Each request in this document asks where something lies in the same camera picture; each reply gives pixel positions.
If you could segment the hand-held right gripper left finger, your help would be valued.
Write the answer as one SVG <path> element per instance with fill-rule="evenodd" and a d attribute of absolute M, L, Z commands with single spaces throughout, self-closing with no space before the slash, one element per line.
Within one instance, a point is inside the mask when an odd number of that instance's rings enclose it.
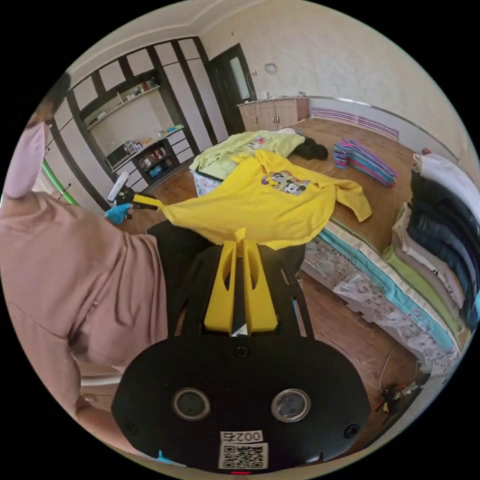
<path fill-rule="evenodd" d="M 204 318 L 208 332 L 230 335 L 232 333 L 237 243 L 226 241 L 222 245 L 211 295 Z"/>

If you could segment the person's left hand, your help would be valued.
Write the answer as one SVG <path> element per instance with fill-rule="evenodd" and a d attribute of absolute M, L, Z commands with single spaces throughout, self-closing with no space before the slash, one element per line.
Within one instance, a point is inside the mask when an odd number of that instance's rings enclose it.
<path fill-rule="evenodd" d="M 131 203 L 116 204 L 105 212 L 103 218 L 115 226 L 119 226 L 125 220 L 131 219 L 133 205 Z"/>

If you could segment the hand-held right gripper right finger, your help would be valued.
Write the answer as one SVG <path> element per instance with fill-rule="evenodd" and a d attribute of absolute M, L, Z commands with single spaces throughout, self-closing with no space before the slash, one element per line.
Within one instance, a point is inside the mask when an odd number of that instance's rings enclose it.
<path fill-rule="evenodd" d="M 245 239 L 242 248 L 247 334 L 272 334 L 278 326 L 278 320 L 258 245 Z"/>

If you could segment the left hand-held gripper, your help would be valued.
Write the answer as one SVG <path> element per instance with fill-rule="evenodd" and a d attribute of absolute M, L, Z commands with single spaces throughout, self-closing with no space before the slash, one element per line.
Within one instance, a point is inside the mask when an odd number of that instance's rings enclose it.
<path fill-rule="evenodd" d="M 132 204 L 134 210 L 162 211 L 165 205 L 155 196 L 148 193 L 138 193 L 133 190 L 120 191 L 118 205 Z"/>

